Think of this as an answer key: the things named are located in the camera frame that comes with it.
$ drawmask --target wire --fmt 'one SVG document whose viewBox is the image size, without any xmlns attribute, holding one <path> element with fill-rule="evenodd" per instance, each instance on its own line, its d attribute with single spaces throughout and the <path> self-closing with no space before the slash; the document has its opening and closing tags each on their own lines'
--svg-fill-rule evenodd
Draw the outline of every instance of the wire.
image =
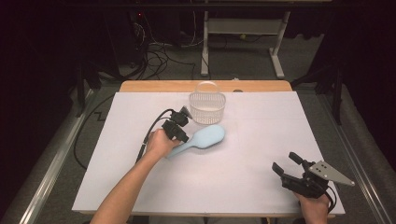
<svg viewBox="0 0 396 224">
<path fill-rule="evenodd" d="M 146 50 L 146 53 L 143 55 L 143 58 L 144 58 L 144 60 L 145 60 L 145 62 L 146 62 L 146 68 L 147 68 L 147 66 L 149 65 L 149 59 L 148 59 L 148 51 Z M 136 80 L 141 80 L 142 79 L 142 77 L 143 77 L 143 75 L 145 75 L 145 72 L 146 72 L 146 69 L 145 69 L 145 71 L 143 71 L 143 72 L 141 72 L 140 74 L 139 74 L 139 76 L 136 78 Z"/>
<path fill-rule="evenodd" d="M 191 69 L 191 79 L 193 79 L 195 63 L 183 63 L 183 62 L 179 62 L 179 61 L 176 61 L 176 60 L 172 59 L 171 57 L 169 57 L 168 54 L 166 54 L 166 49 L 165 49 L 165 47 L 163 47 L 163 53 L 166 55 L 166 57 L 167 57 L 170 61 L 172 61 L 172 62 L 174 62 L 174 63 L 181 63 L 181 64 L 186 64 L 186 65 L 192 65 L 192 69 Z"/>
<path fill-rule="evenodd" d="M 171 45 L 171 44 L 166 44 L 166 43 L 164 43 L 164 42 L 161 43 L 161 42 L 157 41 L 157 40 L 154 38 L 153 31 L 152 31 L 152 29 L 151 29 L 151 26 L 150 26 L 150 24 L 149 24 L 148 19 L 146 18 L 146 16 L 145 16 L 144 14 L 142 14 L 142 16 L 143 16 L 143 18 L 145 19 L 145 22 L 146 22 L 146 25 L 147 25 L 147 27 L 148 27 L 148 31 L 149 31 L 149 34 L 150 34 L 150 36 L 151 36 L 151 39 L 152 39 L 153 43 L 155 43 L 155 44 L 157 44 L 157 45 L 160 45 L 160 46 L 161 46 L 161 45 L 164 45 L 164 46 L 173 46 L 173 45 Z M 190 44 L 189 44 L 189 45 L 181 45 L 182 48 L 188 48 L 188 47 L 198 46 L 198 45 L 200 45 L 202 42 L 204 42 L 204 40 L 201 40 L 200 42 L 194 44 L 194 40 L 195 40 L 195 38 L 196 38 L 196 30 L 197 30 L 195 11 L 192 12 L 192 16 L 193 16 L 193 22 L 194 22 L 194 35 L 193 35 L 193 37 L 192 37 L 192 40 L 191 40 Z"/>
<path fill-rule="evenodd" d="M 332 189 L 332 187 L 329 187 L 329 189 L 332 191 L 332 194 L 334 195 L 334 200 L 332 199 L 332 197 L 330 196 L 330 194 L 326 191 L 326 192 L 325 192 L 325 195 L 326 195 L 326 196 L 329 198 L 329 200 L 330 200 L 330 206 L 329 206 L 328 213 L 330 213 L 330 212 L 334 209 L 335 205 L 337 204 L 337 195 L 335 194 L 335 192 L 334 192 L 334 190 Z"/>
<path fill-rule="evenodd" d="M 140 42 L 140 46 L 141 47 L 143 45 L 143 43 L 145 42 L 145 38 L 146 38 L 146 32 L 145 29 L 143 28 L 143 26 L 141 26 L 139 23 L 134 22 L 134 34 L 136 35 L 136 37 L 138 38 L 140 35 L 140 31 L 142 31 L 142 42 Z"/>
<path fill-rule="evenodd" d="M 145 77 L 145 78 L 141 77 L 141 79 L 143 79 L 143 80 L 148 80 L 148 79 L 150 79 L 150 78 L 152 78 L 152 77 L 157 77 L 157 78 L 160 80 L 159 74 L 160 74 L 161 72 L 163 72 L 163 71 L 166 69 L 166 67 L 167 67 L 167 65 L 168 65 L 168 59 L 167 59 L 167 58 L 161 57 L 157 52 L 148 51 L 148 53 L 155 54 L 155 55 L 157 56 L 157 59 L 158 59 L 161 63 L 160 63 L 159 65 L 148 64 L 148 68 L 149 68 L 151 71 L 153 71 L 153 74 L 151 74 L 151 75 L 149 75 L 148 77 Z M 155 59 L 155 57 L 149 58 L 149 59 L 148 59 L 148 62 L 151 61 L 151 60 L 153 60 L 153 59 Z M 158 67 L 157 67 L 157 69 L 154 71 L 154 70 L 151 68 L 151 66 L 158 66 Z"/>
<path fill-rule="evenodd" d="M 138 67 L 132 71 L 131 73 L 125 75 L 124 77 L 127 80 L 132 80 L 132 77 L 135 77 L 137 75 L 140 75 L 142 73 L 144 73 L 146 71 L 146 68 L 148 66 L 147 60 L 145 58 L 142 59 L 141 63 L 138 64 Z M 99 78 L 101 78 L 102 80 L 105 81 L 109 81 L 109 82 L 120 82 L 120 80 L 118 78 L 115 77 L 105 77 L 101 74 L 99 74 Z"/>
<path fill-rule="evenodd" d="M 158 118 L 156 118 L 156 119 L 154 120 L 154 122 L 151 124 L 151 127 L 149 127 L 149 129 L 148 129 L 148 133 L 146 134 L 145 139 L 143 140 L 143 144 L 142 144 L 142 147 L 141 147 L 140 150 L 139 150 L 139 154 L 137 155 L 136 162 L 140 161 L 140 159 L 141 159 L 142 156 L 143 156 L 143 152 L 145 151 L 147 142 L 149 141 L 149 134 L 151 133 L 152 128 L 154 127 L 154 125 L 155 125 L 160 119 L 165 119 L 165 118 L 162 118 L 162 116 L 163 116 L 165 113 L 167 113 L 167 112 L 172 112 L 172 113 L 174 113 L 174 112 L 176 112 L 176 111 L 173 110 L 173 109 L 166 109 L 166 110 L 164 110 L 164 111 L 161 113 L 160 116 L 158 116 Z"/>
<path fill-rule="evenodd" d="M 95 112 L 95 110 L 96 110 L 99 106 L 101 106 L 102 104 L 104 104 L 108 99 L 113 98 L 114 95 L 115 95 L 115 94 L 112 94 L 112 95 L 108 96 L 104 101 L 102 101 L 99 105 L 97 105 L 97 106 L 91 111 L 91 113 L 87 116 L 87 118 L 84 119 L 84 121 L 83 121 L 82 124 L 81 124 L 81 127 L 79 128 L 79 130 L 78 130 L 78 132 L 77 132 L 76 140 L 75 140 L 74 145 L 73 145 L 73 154 L 74 154 L 74 158 L 75 158 L 76 162 L 78 163 L 78 165 L 81 166 L 81 168 L 83 168 L 84 170 L 87 170 L 87 166 L 85 166 L 84 164 L 82 164 L 82 162 L 78 159 L 77 150 L 76 150 L 76 148 L 77 148 L 76 145 L 77 145 L 79 136 L 80 136 L 80 134 L 81 134 L 81 131 L 84 129 L 85 123 L 86 123 L 87 120 L 90 118 L 90 116 Z"/>
</svg>

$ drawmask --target brush handle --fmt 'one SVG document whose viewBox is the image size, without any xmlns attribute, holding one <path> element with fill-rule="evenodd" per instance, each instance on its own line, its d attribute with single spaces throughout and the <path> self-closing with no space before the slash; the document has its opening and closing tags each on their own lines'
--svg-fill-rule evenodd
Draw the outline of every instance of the brush handle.
<svg viewBox="0 0 396 224">
<path fill-rule="evenodd" d="M 171 158 L 173 156 L 175 156 L 177 153 L 182 152 L 184 150 L 186 150 L 189 147 L 194 147 L 194 143 L 192 141 L 193 139 L 190 140 L 190 142 L 186 142 L 182 145 L 179 145 L 177 147 L 174 147 L 171 151 L 171 153 L 169 153 L 166 158 Z"/>
</svg>

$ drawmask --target human hand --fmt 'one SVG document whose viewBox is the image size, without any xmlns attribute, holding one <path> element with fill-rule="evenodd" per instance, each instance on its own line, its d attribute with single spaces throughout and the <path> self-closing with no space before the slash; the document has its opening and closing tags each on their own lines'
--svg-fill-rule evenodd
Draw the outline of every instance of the human hand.
<svg viewBox="0 0 396 224">
<path fill-rule="evenodd" d="M 160 158 L 169 154 L 172 148 L 178 146 L 179 144 L 179 140 L 170 140 L 164 129 L 157 129 L 148 137 L 146 153 L 154 156 L 156 160 L 159 160 Z"/>
<path fill-rule="evenodd" d="M 305 196 L 293 192 L 294 195 L 300 200 L 301 210 L 305 218 L 306 224 L 322 224 L 327 223 L 327 214 L 329 209 L 330 200 L 326 195 L 319 198 L 305 198 Z"/>
</svg>

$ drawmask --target metal rail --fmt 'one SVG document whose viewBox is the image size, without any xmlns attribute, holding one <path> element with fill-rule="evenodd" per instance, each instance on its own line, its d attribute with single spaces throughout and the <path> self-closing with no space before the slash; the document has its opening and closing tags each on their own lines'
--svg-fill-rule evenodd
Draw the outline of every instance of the metal rail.
<svg viewBox="0 0 396 224">
<path fill-rule="evenodd" d="M 80 128 L 83 120 L 87 116 L 87 111 L 92 108 L 92 102 L 95 97 L 95 92 L 90 90 L 87 93 L 86 101 L 88 102 L 88 104 L 86 110 L 81 114 L 79 118 L 76 118 L 73 121 L 73 127 L 70 134 L 64 139 L 62 145 L 58 148 L 58 151 L 54 159 L 52 160 L 49 169 L 47 170 L 44 178 L 40 183 L 40 186 L 38 187 L 32 201 L 30 202 L 25 213 L 23 214 L 20 224 L 33 224 L 38 218 L 41 209 L 44 207 L 45 202 L 50 196 L 50 193 L 53 189 L 53 186 L 55 185 L 59 173 L 62 171 L 64 161 L 66 160 L 70 148 L 73 146 L 76 135 L 78 133 L 78 129 Z"/>
<path fill-rule="evenodd" d="M 329 118 L 331 119 L 334 129 L 337 131 L 338 137 L 344 146 L 344 153 L 346 155 L 346 160 L 348 161 L 348 164 L 352 172 L 354 173 L 357 182 L 361 187 L 361 191 L 364 194 L 367 203 L 369 204 L 371 210 L 373 211 L 376 221 L 379 224 L 393 223 L 392 220 L 390 219 L 390 216 L 384 204 L 382 204 L 380 198 L 378 197 L 378 193 L 376 191 L 374 184 L 370 180 L 370 177 L 364 171 L 364 168 L 361 162 L 359 161 L 357 154 L 355 153 L 355 149 L 348 141 L 343 128 L 340 125 L 338 125 L 336 121 L 333 119 L 332 107 L 330 106 L 330 103 L 326 99 L 326 96 L 321 94 L 318 96 L 318 98 L 322 106 L 325 108 Z"/>
</svg>

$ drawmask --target white board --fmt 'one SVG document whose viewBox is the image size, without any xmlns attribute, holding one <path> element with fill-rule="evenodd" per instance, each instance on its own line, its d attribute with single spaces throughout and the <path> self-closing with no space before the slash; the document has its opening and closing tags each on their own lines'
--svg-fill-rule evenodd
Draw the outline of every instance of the white board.
<svg viewBox="0 0 396 224">
<path fill-rule="evenodd" d="M 224 140 L 161 159 L 148 175 L 134 213 L 260 217 L 300 212 L 297 199 L 272 171 L 275 161 L 286 174 L 301 176 L 303 167 L 289 159 L 291 151 L 308 161 L 322 160 L 296 92 L 224 94 L 227 103 L 219 123 L 226 131 Z M 186 92 L 117 93 L 72 210 L 96 211 L 134 165 L 152 122 L 165 109 L 178 111 L 183 105 L 189 108 Z M 183 130 L 192 136 L 203 127 L 190 120 Z M 332 214 L 344 213 L 338 200 Z"/>
</svg>

